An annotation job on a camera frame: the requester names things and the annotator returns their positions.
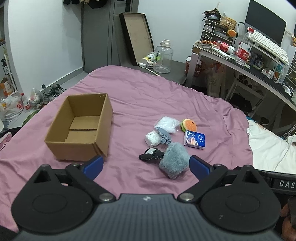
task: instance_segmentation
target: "blue box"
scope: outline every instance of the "blue box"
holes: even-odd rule
[[[184,146],[204,149],[205,135],[194,131],[186,131],[184,134]]]

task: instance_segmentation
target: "black screen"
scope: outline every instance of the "black screen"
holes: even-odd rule
[[[250,0],[245,22],[281,45],[287,23],[266,7]]]

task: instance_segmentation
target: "pink bed sheet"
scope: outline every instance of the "pink bed sheet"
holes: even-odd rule
[[[67,95],[108,93],[113,107],[108,158],[95,181],[115,194],[173,193],[175,196],[198,182],[186,171],[170,180],[157,165],[138,159],[147,148],[145,135],[162,116],[193,119],[205,134],[204,150],[186,147],[210,164],[228,168],[252,164],[245,115],[222,99],[183,87],[163,77],[151,76],[120,66],[97,69],[45,106],[0,152],[0,224],[16,231],[11,204],[26,181],[44,163],[53,169],[66,167],[44,143],[45,135]],[[182,131],[172,134],[173,142],[183,142]]]

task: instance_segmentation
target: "white blanket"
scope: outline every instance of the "white blanket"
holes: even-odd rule
[[[296,174],[296,146],[294,144],[288,150],[289,144],[286,141],[271,131],[263,129],[254,121],[249,120],[249,128],[252,130],[249,144],[253,151],[254,168]],[[280,160],[282,160],[281,163],[274,170]]]

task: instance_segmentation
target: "large clear water jug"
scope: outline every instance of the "large clear water jug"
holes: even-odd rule
[[[155,48],[156,58],[154,71],[158,73],[169,73],[171,68],[171,62],[173,58],[173,50],[170,47],[170,41],[165,39],[160,43],[160,46]]]

